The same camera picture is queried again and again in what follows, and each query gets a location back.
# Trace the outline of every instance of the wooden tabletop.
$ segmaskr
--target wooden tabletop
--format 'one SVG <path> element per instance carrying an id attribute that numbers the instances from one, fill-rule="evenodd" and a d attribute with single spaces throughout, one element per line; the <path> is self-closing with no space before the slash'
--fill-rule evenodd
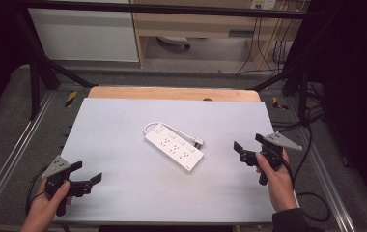
<path id="1" fill-rule="evenodd" d="M 251 90 L 130 86 L 97 86 L 91 89 L 88 97 L 100 99 L 212 100 L 221 102 L 261 101 L 258 93 Z"/>

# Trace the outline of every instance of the sleeve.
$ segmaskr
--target sleeve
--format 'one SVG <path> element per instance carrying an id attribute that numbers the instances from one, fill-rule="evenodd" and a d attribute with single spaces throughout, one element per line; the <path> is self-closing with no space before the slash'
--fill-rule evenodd
<path id="1" fill-rule="evenodd" d="M 300 208 L 282 211 L 273 214 L 273 232 L 322 232 L 324 230 L 310 227 L 304 219 L 304 213 Z"/>

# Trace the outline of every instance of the electrical outlet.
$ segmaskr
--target electrical outlet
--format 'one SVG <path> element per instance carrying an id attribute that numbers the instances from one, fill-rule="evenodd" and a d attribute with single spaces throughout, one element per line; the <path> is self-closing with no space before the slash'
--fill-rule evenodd
<path id="1" fill-rule="evenodd" d="M 189 172 L 204 156 L 204 153 L 162 124 L 156 125 L 145 135 L 145 138 L 160 152 Z"/>
<path id="2" fill-rule="evenodd" d="M 263 10 L 271 10 L 274 8 L 274 4 L 276 4 L 276 0 L 265 0 L 265 3 L 262 6 Z"/>
<path id="3" fill-rule="evenodd" d="M 252 5 L 250 5 L 250 9 L 262 9 L 265 0 L 253 0 Z"/>

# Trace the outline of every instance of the power cord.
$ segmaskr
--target power cord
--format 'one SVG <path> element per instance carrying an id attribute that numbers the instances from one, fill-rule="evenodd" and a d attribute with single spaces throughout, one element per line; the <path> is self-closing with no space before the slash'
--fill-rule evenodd
<path id="1" fill-rule="evenodd" d="M 256 24 L 258 23 L 258 18 L 256 17 L 256 20 L 255 20 L 255 25 L 253 27 L 253 33 L 255 32 L 256 30 Z M 239 74 L 243 74 L 244 72 L 240 73 L 240 71 L 244 68 L 244 66 L 247 64 L 247 62 L 249 61 L 249 58 L 250 58 L 250 54 L 252 53 L 252 48 L 253 48 L 253 36 L 252 36 L 252 42 L 251 42 L 251 45 L 250 45 L 250 49 L 249 49 L 249 54 L 247 55 L 247 58 L 246 58 L 246 61 L 243 63 L 243 65 L 241 66 L 241 68 L 236 72 L 235 75 L 239 75 Z"/>
<path id="2" fill-rule="evenodd" d="M 261 54 L 261 56 L 262 56 L 263 60 L 265 61 L 266 65 L 268 66 L 268 68 L 269 68 L 272 72 L 276 73 L 276 71 L 274 71 L 274 70 L 270 67 L 270 65 L 268 64 L 268 60 L 266 59 L 265 55 L 263 54 L 263 52 L 262 52 L 262 50 L 261 50 L 261 48 L 260 48 L 259 41 L 260 41 L 260 29 L 261 29 L 261 28 L 262 28 L 262 18 L 261 18 L 261 17 L 259 17 L 259 29 L 258 29 L 258 50 L 259 50 L 259 52 L 260 52 L 260 54 Z"/>
<path id="3" fill-rule="evenodd" d="M 42 175 L 42 173 L 48 168 L 48 166 L 49 165 L 44 166 L 42 169 L 40 169 L 40 171 L 37 172 L 37 174 L 33 177 L 33 180 L 30 183 L 30 187 L 27 190 L 26 203 L 25 203 L 25 207 L 24 207 L 25 208 L 26 216 L 29 215 L 29 212 L 30 212 L 30 209 L 31 209 L 31 205 L 32 205 L 34 199 L 36 199 L 38 196 L 40 196 L 42 194 L 45 194 L 45 191 L 43 191 L 43 192 L 35 195 L 33 198 L 31 198 L 34 185 L 36 184 L 36 182 L 39 179 L 40 175 Z M 63 227 L 63 229 L 64 229 L 65 232 L 70 232 L 69 227 L 67 225 L 63 224 L 62 227 Z"/>
<path id="4" fill-rule="evenodd" d="M 290 29 L 290 26 L 292 25 L 292 23 L 293 23 L 293 21 L 290 20 L 289 25 L 286 27 L 286 30 L 283 33 L 283 37 L 281 38 L 281 40 L 279 42 L 276 41 L 276 44 L 274 46 L 274 50 L 273 50 L 273 53 L 272 53 L 273 62 L 277 63 L 277 71 L 279 73 L 280 73 L 280 63 L 283 64 L 286 61 L 286 41 L 285 41 L 285 38 L 286 38 L 287 33 L 289 32 L 289 29 Z"/>
<path id="5" fill-rule="evenodd" d="M 300 164 L 298 165 L 298 167 L 296 169 L 295 175 L 293 175 L 293 174 L 291 175 L 293 188 L 295 187 L 297 175 L 298 175 L 301 167 L 305 163 L 305 161 L 308 157 L 311 145 L 312 145 L 313 134 L 312 134 L 310 124 L 314 123 L 315 121 L 317 121 L 321 118 L 323 118 L 323 116 L 324 116 L 322 110 L 316 111 L 315 113 L 312 114 L 312 111 L 319 108 L 319 107 L 320 107 L 319 105 L 316 105 L 316 106 L 310 108 L 309 111 L 306 114 L 307 129 L 309 130 L 309 141 L 308 141 L 306 152 L 304 153 L 303 158 L 301 159 Z M 287 131 L 289 131 L 291 129 L 295 129 L 295 128 L 300 127 L 300 126 L 303 125 L 302 122 L 296 122 L 296 123 L 276 122 L 276 124 L 277 125 L 273 125 L 273 126 L 274 127 L 275 126 L 286 127 Z M 315 221 L 319 221 L 319 222 L 324 222 L 324 221 L 327 221 L 327 220 L 330 219 L 330 216 L 331 216 L 330 207 L 327 204 L 327 202 L 321 196 L 319 196 L 318 194 L 313 193 L 313 192 L 301 192 L 301 193 L 296 194 L 296 196 L 298 196 L 300 199 L 301 199 L 301 196 L 303 196 L 303 195 L 312 195 L 312 196 L 317 197 L 318 199 L 320 199 L 322 201 L 322 203 L 325 205 L 325 209 L 326 209 L 326 216 L 324 218 L 312 217 L 312 216 L 310 216 L 309 214 L 307 214 L 306 212 L 303 211 L 304 214 L 308 218 L 310 218 L 312 220 L 315 220 Z"/>

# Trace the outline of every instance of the gray floor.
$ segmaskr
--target gray floor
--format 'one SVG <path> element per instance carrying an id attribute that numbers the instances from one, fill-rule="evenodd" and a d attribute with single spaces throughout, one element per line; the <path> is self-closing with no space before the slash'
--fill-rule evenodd
<path id="1" fill-rule="evenodd" d="M 156 39 L 150 40 L 146 67 L 143 69 L 133 66 L 106 66 L 101 71 L 88 71 L 80 68 L 75 70 L 83 78 L 100 85 L 138 85 L 138 86 L 175 86 L 175 87 L 208 87 L 243 89 L 255 86 L 257 83 L 272 76 L 272 72 L 248 72 L 243 75 L 233 75 L 243 65 L 247 57 L 247 49 L 242 41 L 193 39 L 191 49 L 163 44 Z M 253 64 L 248 62 L 244 71 L 253 70 Z M 24 199 L 28 185 L 33 175 L 44 165 L 49 164 L 60 154 L 60 146 L 66 143 L 65 134 L 71 132 L 69 126 L 88 89 L 80 88 L 64 77 L 61 90 L 43 91 L 53 94 L 52 104 L 39 124 L 21 156 L 9 182 L 0 195 L 0 225 L 19 226 L 25 219 Z M 291 97 L 282 98 L 280 89 L 282 81 L 262 91 L 261 98 L 267 104 L 270 119 L 273 121 L 293 122 L 291 110 L 272 107 L 272 97 L 279 102 L 296 102 Z M 64 104 L 69 93 L 77 90 L 78 94 L 70 108 Z M 0 169 L 8 159 L 14 145 L 29 123 L 30 116 L 30 85 L 28 71 L 17 70 L 11 79 L 0 101 Z M 332 181 L 340 193 L 345 207 L 357 231 L 367 231 L 367 188 L 355 169 L 342 165 L 342 157 L 330 134 L 327 123 L 318 121 L 312 125 L 313 139 Z M 296 143 L 303 143 L 299 130 L 285 133 Z M 291 166 L 296 169 L 302 153 L 289 152 Z M 325 197 L 319 178 L 309 159 L 301 169 L 297 181 L 296 192 L 311 191 Z M 300 206 L 308 214 L 322 217 L 325 215 L 324 206 L 316 199 L 303 197 Z M 332 217 L 327 222 L 308 221 L 315 226 L 329 231 L 339 231 L 336 219 Z M 257 231 L 256 226 L 243 226 L 242 231 Z"/>

